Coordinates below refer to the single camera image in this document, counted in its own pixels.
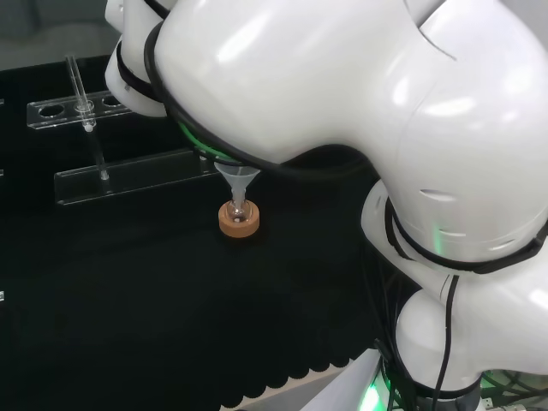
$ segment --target table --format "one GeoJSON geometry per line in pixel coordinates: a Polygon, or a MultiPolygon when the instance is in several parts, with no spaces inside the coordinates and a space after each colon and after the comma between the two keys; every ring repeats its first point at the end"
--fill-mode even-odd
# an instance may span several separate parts
{"type": "MultiPolygon", "coordinates": [[[[106,63],[80,64],[87,91],[105,89],[106,63]]],[[[213,411],[372,345],[358,255],[371,170],[261,176],[248,241],[218,230],[220,176],[62,207],[53,173],[91,165],[86,141],[79,125],[27,128],[25,109],[70,93],[63,63],[0,73],[3,410],[213,411]]],[[[184,146],[174,124],[132,118],[104,120],[107,161],[184,146]]]]}

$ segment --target green led light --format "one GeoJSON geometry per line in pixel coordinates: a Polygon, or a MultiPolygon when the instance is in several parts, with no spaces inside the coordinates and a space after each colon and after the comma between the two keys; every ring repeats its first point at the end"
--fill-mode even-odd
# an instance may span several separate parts
{"type": "Polygon", "coordinates": [[[360,401],[360,407],[358,411],[380,411],[377,410],[377,407],[380,406],[380,410],[383,409],[382,404],[380,404],[380,398],[378,396],[377,388],[375,385],[371,385],[367,388],[363,397],[360,401]]]}
{"type": "Polygon", "coordinates": [[[442,255],[442,236],[439,234],[439,227],[434,226],[434,250],[437,255],[442,255]]]}

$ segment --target hole in rack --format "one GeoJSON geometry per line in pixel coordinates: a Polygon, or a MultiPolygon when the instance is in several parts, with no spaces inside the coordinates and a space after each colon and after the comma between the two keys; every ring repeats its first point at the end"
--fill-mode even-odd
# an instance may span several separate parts
{"type": "Polygon", "coordinates": [[[108,96],[103,98],[103,104],[107,107],[120,107],[122,105],[122,103],[116,100],[116,97],[114,96],[108,96]]]}
{"type": "Polygon", "coordinates": [[[59,116],[65,111],[65,108],[60,104],[54,104],[54,105],[46,105],[45,107],[42,107],[38,114],[40,114],[43,118],[52,118],[59,116]]]}

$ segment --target funnel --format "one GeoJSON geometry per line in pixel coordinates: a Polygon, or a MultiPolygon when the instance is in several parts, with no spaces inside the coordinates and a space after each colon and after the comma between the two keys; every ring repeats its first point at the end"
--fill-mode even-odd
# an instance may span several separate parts
{"type": "Polygon", "coordinates": [[[246,188],[260,170],[215,163],[215,167],[232,187],[232,200],[219,210],[219,227],[224,234],[244,238],[259,228],[259,208],[246,201],[246,188]]]}
{"type": "Polygon", "coordinates": [[[243,207],[246,200],[246,188],[250,182],[260,173],[260,170],[253,167],[237,167],[235,165],[225,165],[215,163],[215,168],[220,171],[225,180],[232,187],[232,200],[235,207],[239,210],[243,207]]]}

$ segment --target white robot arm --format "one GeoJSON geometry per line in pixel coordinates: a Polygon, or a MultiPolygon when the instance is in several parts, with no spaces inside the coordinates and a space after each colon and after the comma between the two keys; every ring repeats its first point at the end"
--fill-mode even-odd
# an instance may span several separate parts
{"type": "MultiPolygon", "coordinates": [[[[124,4],[124,61],[130,7],[146,5],[124,4]]],[[[436,385],[455,275],[442,389],[492,368],[548,374],[548,58],[498,0],[183,0],[159,34],[148,15],[127,65],[150,81],[139,57],[156,30],[156,76],[221,141],[271,164],[326,144],[372,162],[366,237],[423,287],[396,330],[414,381],[436,385]]],[[[111,63],[120,101],[165,115],[111,63]]]]}

